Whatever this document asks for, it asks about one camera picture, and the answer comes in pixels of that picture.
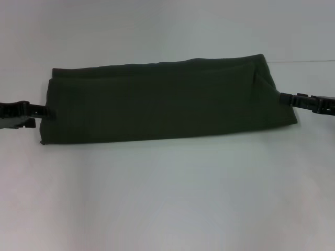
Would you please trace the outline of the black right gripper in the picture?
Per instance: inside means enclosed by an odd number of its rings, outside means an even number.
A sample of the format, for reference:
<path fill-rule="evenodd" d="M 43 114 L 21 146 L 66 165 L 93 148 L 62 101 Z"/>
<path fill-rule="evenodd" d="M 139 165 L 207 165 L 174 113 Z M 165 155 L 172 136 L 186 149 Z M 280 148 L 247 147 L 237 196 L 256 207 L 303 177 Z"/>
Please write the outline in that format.
<path fill-rule="evenodd" d="M 319 115 L 334 116 L 334 97 L 280 93 L 279 103 L 310 110 Z"/>

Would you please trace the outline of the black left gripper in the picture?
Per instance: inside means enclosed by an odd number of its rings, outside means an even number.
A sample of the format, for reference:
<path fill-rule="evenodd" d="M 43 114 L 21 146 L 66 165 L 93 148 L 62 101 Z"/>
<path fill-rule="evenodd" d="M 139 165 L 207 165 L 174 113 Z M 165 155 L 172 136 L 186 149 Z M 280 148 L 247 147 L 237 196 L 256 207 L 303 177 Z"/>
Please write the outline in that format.
<path fill-rule="evenodd" d="M 33 129 L 36 127 L 35 118 L 54 119 L 55 117 L 55 111 L 51 108 L 33 105 L 28 101 L 1 103 L 1 125 L 15 125 L 14 129 Z"/>

